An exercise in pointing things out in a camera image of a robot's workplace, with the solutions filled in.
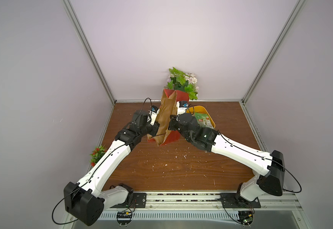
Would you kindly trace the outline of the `green condiment packet top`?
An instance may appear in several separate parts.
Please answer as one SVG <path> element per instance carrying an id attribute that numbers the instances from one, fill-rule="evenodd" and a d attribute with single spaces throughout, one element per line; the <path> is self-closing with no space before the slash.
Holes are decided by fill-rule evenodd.
<path id="1" fill-rule="evenodd" d="M 211 129 L 215 128 L 214 125 L 212 124 L 212 119 L 210 118 L 210 116 L 208 114 L 195 113 L 195 118 L 201 127 L 208 127 Z"/>

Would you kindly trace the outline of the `red paper bag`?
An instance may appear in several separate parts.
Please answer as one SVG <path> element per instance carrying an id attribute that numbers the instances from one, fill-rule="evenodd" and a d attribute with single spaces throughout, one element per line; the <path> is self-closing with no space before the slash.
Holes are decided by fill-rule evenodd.
<path id="1" fill-rule="evenodd" d="M 180 138 L 178 131 L 168 129 L 171 121 L 171 115 L 177 115 L 177 102 L 189 101 L 189 95 L 186 92 L 172 89 L 164 89 L 161 97 L 161 105 L 156 121 L 160 124 L 156 136 L 147 135 L 148 142 L 156 142 L 158 146 L 165 146 L 176 142 Z"/>

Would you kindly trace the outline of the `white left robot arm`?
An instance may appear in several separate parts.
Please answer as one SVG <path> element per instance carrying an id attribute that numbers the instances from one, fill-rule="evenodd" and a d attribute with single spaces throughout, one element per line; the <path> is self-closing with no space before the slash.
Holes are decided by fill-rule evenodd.
<path id="1" fill-rule="evenodd" d="M 134 113 L 130 123 L 120 130 L 109 149 L 98 163 L 77 183 L 69 182 L 64 188 L 65 210 L 87 226 L 93 225 L 105 209 L 133 203 L 134 190 L 119 184 L 102 194 L 107 180 L 123 159 L 141 142 L 146 135 L 156 136 L 159 123 L 156 121 L 158 108 L 149 112 Z"/>

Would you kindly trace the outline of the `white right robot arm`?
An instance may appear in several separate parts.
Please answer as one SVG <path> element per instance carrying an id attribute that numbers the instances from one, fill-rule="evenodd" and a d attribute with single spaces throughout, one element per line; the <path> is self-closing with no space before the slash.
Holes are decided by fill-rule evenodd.
<path id="1" fill-rule="evenodd" d="M 279 151 L 260 151 L 236 142 L 217 130 L 201 127 L 190 113 L 171 115 L 169 130 L 178 131 L 196 148 L 226 156 L 253 170 L 254 176 L 241 183 L 236 199 L 252 202 L 263 194 L 283 195 L 284 157 Z"/>

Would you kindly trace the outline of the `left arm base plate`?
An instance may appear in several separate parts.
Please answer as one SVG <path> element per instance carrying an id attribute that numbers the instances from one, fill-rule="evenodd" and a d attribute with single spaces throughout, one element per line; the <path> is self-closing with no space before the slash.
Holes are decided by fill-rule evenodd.
<path id="1" fill-rule="evenodd" d="M 126 201 L 124 203 L 118 204 L 113 206 L 112 208 L 131 208 L 131 209 L 137 209 L 137 208 L 145 208 L 146 206 L 146 193 L 132 193 L 129 194 Z"/>

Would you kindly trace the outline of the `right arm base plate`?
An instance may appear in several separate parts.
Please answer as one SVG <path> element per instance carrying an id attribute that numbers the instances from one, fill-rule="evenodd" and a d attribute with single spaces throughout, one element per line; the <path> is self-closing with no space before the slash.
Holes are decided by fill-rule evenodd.
<path id="1" fill-rule="evenodd" d="M 220 198 L 218 199 L 223 208 L 226 209 L 260 209 L 261 204 L 259 199 L 249 202 L 243 198 L 236 198 L 235 193 L 220 193 Z"/>

